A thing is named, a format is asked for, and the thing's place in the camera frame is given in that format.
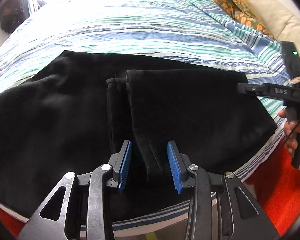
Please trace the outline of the person right hand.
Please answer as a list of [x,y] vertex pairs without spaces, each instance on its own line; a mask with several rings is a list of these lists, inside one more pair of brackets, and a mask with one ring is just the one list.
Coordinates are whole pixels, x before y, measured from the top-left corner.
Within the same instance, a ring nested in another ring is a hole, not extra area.
[[294,135],[300,133],[300,124],[298,124],[298,120],[286,121],[284,125],[284,133],[289,139],[287,140],[287,150],[290,154],[292,154],[298,146],[297,140],[294,138]]

